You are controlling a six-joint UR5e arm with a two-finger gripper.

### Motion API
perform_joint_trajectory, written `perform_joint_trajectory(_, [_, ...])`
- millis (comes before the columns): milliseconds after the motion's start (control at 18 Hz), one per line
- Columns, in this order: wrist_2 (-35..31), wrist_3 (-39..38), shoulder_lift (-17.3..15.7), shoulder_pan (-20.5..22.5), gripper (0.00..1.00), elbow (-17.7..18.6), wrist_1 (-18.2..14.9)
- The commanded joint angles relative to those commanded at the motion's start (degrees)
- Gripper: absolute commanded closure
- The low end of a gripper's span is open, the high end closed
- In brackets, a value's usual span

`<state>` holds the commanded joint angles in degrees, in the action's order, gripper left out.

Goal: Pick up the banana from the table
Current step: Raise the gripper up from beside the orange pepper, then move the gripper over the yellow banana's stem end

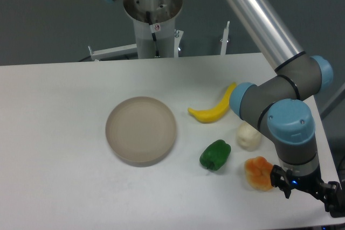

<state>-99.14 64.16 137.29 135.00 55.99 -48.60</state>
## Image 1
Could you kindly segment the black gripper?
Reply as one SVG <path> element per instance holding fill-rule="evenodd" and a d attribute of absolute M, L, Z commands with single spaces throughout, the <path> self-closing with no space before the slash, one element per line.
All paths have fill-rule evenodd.
<path fill-rule="evenodd" d="M 306 176 L 294 176 L 291 170 L 285 171 L 282 167 L 274 165 L 270 173 L 271 185 L 277 187 L 289 199 L 291 190 L 306 192 L 324 204 L 325 211 L 331 217 L 343 217 L 343 191 L 338 182 L 323 182 L 321 170 L 316 168 Z"/>

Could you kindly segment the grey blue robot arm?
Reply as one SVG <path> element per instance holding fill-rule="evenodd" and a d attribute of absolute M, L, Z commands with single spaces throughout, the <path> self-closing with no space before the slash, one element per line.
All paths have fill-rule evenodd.
<path fill-rule="evenodd" d="M 333 70 L 321 56 L 308 56 L 267 0 L 227 0 L 276 72 L 260 86 L 238 85 L 227 103 L 242 120 L 271 140 L 279 165 L 270 181 L 289 197 L 293 189 L 324 203 L 332 217 L 344 216 L 344 192 L 338 182 L 323 182 L 315 123 L 305 99 L 328 87 Z M 134 23 L 139 58 L 178 54 L 173 19 L 182 0 L 123 0 Z"/>

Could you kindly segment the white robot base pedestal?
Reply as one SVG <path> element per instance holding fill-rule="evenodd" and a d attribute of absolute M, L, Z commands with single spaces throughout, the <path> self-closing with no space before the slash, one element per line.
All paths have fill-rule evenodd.
<path fill-rule="evenodd" d="M 175 20 L 183 0 L 123 0 L 133 21 L 139 59 L 177 58 L 178 38 Z"/>

